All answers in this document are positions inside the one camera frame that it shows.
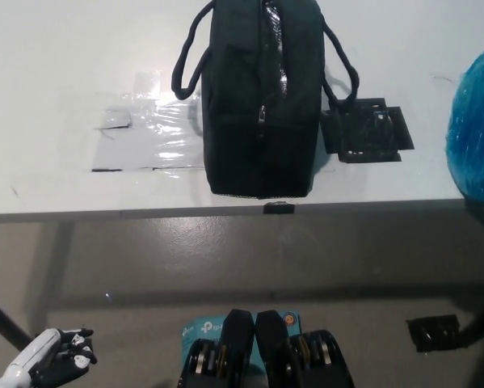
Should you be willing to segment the white and black left hand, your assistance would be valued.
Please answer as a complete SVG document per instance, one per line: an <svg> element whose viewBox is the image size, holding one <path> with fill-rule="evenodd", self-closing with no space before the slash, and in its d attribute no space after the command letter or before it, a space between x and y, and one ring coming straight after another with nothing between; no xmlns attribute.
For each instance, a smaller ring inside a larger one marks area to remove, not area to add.
<svg viewBox="0 0 484 388"><path fill-rule="evenodd" d="M87 328L49 328L35 337L6 367L0 388L56 388L89 372L97 363Z"/></svg>

